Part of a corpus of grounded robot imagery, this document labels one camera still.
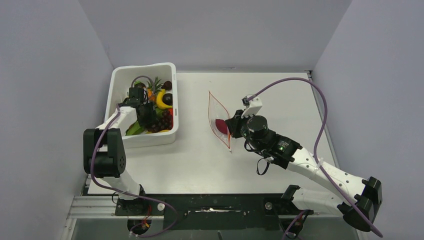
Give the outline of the magenta toy fruit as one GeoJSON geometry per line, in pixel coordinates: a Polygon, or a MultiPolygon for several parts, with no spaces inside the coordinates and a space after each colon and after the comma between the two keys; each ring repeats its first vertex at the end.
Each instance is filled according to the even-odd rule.
{"type": "Polygon", "coordinates": [[[219,118],[215,119],[215,126],[220,133],[224,135],[228,134],[228,127],[226,122],[223,119],[219,119],[219,118]]]}

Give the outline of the clear zip top bag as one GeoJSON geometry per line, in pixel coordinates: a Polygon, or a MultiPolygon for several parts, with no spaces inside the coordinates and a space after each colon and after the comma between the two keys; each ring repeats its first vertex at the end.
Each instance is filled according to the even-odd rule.
{"type": "Polygon", "coordinates": [[[213,135],[232,153],[231,135],[225,122],[230,118],[229,112],[210,91],[208,92],[207,116],[213,135]]]}

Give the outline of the purple toy grape bunch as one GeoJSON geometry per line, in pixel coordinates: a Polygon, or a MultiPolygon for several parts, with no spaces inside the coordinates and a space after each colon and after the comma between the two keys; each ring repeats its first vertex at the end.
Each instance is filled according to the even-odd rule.
{"type": "Polygon", "coordinates": [[[164,110],[158,117],[157,122],[152,123],[146,127],[147,133],[161,133],[168,132],[174,126],[173,114],[170,109],[164,110]]]}

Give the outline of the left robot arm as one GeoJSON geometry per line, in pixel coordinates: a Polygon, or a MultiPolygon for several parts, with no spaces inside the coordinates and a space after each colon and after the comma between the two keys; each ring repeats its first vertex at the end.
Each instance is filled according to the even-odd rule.
{"type": "Polygon", "coordinates": [[[151,213],[149,199],[141,184],[126,170],[123,137],[135,122],[155,120],[156,113],[145,89],[130,87],[129,96],[114,113],[96,128],[83,133],[83,168],[97,186],[118,194],[117,207],[131,215],[151,213]]]}

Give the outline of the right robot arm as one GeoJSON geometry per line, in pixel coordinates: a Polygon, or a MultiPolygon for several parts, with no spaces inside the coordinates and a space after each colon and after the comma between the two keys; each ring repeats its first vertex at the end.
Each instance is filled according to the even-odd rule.
{"type": "Polygon", "coordinates": [[[297,185],[287,188],[281,199],[282,209],[289,214],[297,210],[313,210],[340,216],[351,227],[362,232],[382,233],[374,221],[382,205],[382,183],[370,176],[365,179],[328,164],[300,143],[269,129],[261,115],[246,115],[237,110],[225,120],[232,138],[244,139],[248,152],[276,165],[298,173],[328,190],[328,193],[307,190],[297,185]]]}

